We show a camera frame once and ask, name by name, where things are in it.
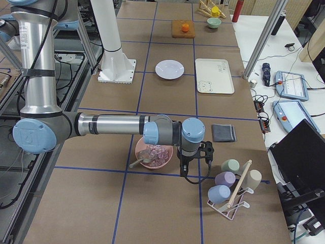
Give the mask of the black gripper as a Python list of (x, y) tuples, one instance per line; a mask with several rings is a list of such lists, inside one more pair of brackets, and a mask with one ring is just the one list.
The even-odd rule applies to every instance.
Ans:
[(187, 177), (189, 162), (193, 159), (197, 159), (200, 156), (199, 150), (186, 151), (181, 148), (177, 148), (177, 157), (180, 160), (180, 176)]

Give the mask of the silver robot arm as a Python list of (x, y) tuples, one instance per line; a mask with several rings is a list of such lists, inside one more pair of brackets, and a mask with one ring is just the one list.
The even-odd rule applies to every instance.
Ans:
[(183, 122), (168, 116), (87, 115), (64, 112), (57, 104), (54, 62), (55, 27), (80, 27), (77, 1), (11, 1), (19, 26), (22, 56), (20, 93), (25, 105), (13, 128), (16, 144), (31, 154), (42, 154), (66, 140), (86, 134), (139, 134), (151, 145), (176, 146), (180, 175), (187, 177), (189, 162), (211, 164), (213, 147), (203, 140), (205, 126), (197, 118)]
[[(78, 28), (79, 21), (59, 22), (54, 29), (74, 31)], [(1, 16), (1, 40), (7, 43), (10, 49), (20, 50), (19, 25), (12, 14)]]

